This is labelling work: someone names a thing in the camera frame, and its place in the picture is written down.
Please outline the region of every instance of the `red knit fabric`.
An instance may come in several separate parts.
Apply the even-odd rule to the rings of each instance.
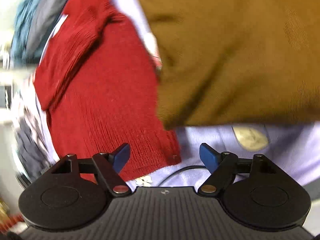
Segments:
[[[179,163],[175,133],[155,114],[156,75],[132,22],[111,0],[69,0],[64,14],[34,80],[59,157],[128,142],[126,181]]]

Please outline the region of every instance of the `brown garment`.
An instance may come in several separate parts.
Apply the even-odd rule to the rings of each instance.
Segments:
[[[320,120],[320,0],[139,0],[166,129]]]

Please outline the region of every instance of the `dark gray fabric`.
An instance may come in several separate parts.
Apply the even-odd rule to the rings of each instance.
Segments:
[[[33,182],[49,168],[49,165],[44,154],[31,138],[31,130],[26,120],[22,117],[19,123],[20,129],[16,133],[18,157],[30,180]]]
[[[67,0],[40,0],[32,19],[28,41],[27,54],[32,55],[38,48],[43,36],[60,15]]]

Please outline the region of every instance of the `black cable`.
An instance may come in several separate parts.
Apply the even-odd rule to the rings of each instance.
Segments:
[[[170,179],[174,175],[177,175],[177,174],[184,172],[184,171],[195,170],[195,169],[206,169],[207,170],[207,168],[205,166],[201,166],[201,165],[191,165],[191,166],[184,167],[184,168],[177,170],[174,173],[170,174],[168,177],[166,177],[163,181],[161,181],[159,183],[158,187],[160,187],[162,184],[164,184],[168,179]]]

